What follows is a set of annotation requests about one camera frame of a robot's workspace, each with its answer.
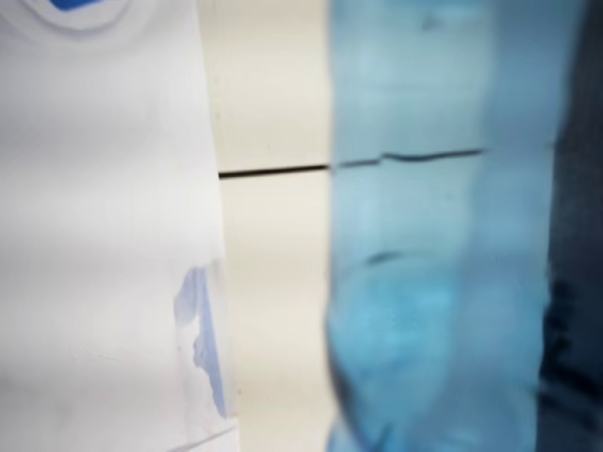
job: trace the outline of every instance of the white paper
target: white paper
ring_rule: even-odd
[[[195,2],[43,2],[0,2],[0,450],[237,450],[173,311],[223,255]]]

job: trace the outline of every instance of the blue object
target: blue object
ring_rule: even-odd
[[[533,451],[582,2],[331,5],[330,451]]]
[[[56,8],[61,11],[69,11],[76,8],[86,7],[92,3],[101,3],[104,0],[50,0]]]
[[[174,316],[178,327],[184,327],[198,319],[199,335],[192,345],[193,362],[209,376],[218,413],[226,418],[216,332],[207,291],[207,280],[205,272],[201,268],[193,268],[187,273],[182,288],[174,300]]]

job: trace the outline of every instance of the blue ink stain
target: blue ink stain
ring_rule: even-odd
[[[180,328],[199,318],[199,335],[193,344],[193,362],[209,376],[214,403],[218,413],[226,417],[224,388],[220,372],[218,346],[207,293],[207,281],[201,268],[193,268],[185,276],[180,292],[174,300],[174,317]]]
[[[69,11],[71,9],[82,8],[92,3],[101,3],[103,0],[50,0],[55,8],[61,11]]]

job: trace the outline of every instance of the white surface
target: white surface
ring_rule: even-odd
[[[195,3],[163,3],[89,53],[0,22],[0,450],[166,451],[232,425],[184,420],[211,396],[183,396],[172,301],[223,247]]]
[[[324,450],[326,172],[221,182],[244,452]]]
[[[324,0],[198,0],[220,171],[324,164]]]

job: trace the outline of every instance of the beige wall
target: beige wall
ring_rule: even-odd
[[[220,171],[323,164],[326,1],[199,0]],[[328,175],[221,182],[243,452],[324,450]]]
[[[324,0],[199,0],[221,171],[325,163]]]

